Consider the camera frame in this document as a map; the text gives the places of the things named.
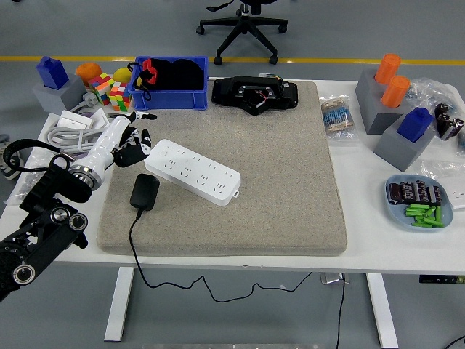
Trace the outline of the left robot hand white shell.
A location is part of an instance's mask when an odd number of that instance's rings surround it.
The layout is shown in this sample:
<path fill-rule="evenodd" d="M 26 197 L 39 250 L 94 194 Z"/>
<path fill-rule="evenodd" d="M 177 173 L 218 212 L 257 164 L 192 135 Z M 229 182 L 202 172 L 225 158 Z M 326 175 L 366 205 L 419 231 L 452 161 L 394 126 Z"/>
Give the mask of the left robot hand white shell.
<path fill-rule="evenodd" d="M 155 120 L 157 116 L 140 111 L 116 116 L 88 154 L 71 165 L 70 173 L 99 183 L 111 164 L 128 167 L 146 159 L 151 151 L 151 139 L 146 129 L 139 132 L 131 126 L 138 119 Z"/>

